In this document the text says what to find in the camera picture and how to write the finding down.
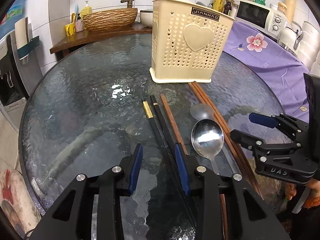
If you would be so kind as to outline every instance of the wicker basket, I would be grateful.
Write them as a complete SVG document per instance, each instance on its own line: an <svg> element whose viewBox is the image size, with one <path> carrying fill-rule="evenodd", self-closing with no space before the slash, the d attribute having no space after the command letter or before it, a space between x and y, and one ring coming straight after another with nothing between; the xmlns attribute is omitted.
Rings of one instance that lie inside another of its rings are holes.
<svg viewBox="0 0 320 240"><path fill-rule="evenodd" d="M82 20L89 32L111 31L133 24L137 13L137 8L113 9L84 15Z"/></svg>
<svg viewBox="0 0 320 240"><path fill-rule="evenodd" d="M154 0L150 68L153 81L211 82L233 21L194 3Z"/></svg>

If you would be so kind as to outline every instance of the kettle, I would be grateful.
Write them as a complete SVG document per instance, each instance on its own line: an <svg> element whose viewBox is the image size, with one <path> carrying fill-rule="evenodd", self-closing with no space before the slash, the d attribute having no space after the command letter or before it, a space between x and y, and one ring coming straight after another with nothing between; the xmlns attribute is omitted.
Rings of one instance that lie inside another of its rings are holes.
<svg viewBox="0 0 320 240"><path fill-rule="evenodd" d="M297 25L300 28L300 32L297 30L296 32L289 28L285 27L279 34L277 43L290 52L292 55L297 57L297 53L300 47L300 41L303 38L303 31L300 25L296 22L292 22L293 24Z"/></svg>

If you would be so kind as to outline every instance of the wooden shelf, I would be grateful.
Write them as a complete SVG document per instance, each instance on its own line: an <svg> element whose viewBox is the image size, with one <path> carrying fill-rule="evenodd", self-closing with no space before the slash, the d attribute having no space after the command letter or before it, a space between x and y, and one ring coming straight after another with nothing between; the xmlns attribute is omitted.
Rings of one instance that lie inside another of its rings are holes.
<svg viewBox="0 0 320 240"><path fill-rule="evenodd" d="M72 47L76 47L79 45L95 42L95 41L102 41L107 38L111 38L114 36L121 36L121 35L131 35L131 34L145 34L145 33L152 33L152 28L145 27L141 23L135 23L131 26L127 26L124 29L119 30L112 30L106 32L89 32L84 30L82 32L77 32L72 36L65 37L63 40L58 42L50 49L50 53L54 54L57 52L62 51L63 56L69 54L69 49Z"/></svg>

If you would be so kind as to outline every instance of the microwave oven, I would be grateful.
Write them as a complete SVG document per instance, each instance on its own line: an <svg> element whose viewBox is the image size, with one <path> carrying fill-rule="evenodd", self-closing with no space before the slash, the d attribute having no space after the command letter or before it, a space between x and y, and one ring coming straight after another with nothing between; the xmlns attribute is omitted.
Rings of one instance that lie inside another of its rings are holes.
<svg viewBox="0 0 320 240"><path fill-rule="evenodd" d="M235 19L263 32L275 42L285 27L290 27L286 16L267 6L242 0Z"/></svg>

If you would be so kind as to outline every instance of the heart shape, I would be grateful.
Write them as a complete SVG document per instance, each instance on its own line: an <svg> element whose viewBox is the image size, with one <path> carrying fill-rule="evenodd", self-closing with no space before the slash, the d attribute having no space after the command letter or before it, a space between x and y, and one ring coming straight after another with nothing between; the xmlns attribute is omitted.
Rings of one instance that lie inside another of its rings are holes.
<svg viewBox="0 0 320 240"><path fill-rule="evenodd" d="M183 30L183 36L189 48L198 51L207 46L214 38L213 31L208 27L200 28L196 24L188 24Z"/></svg>

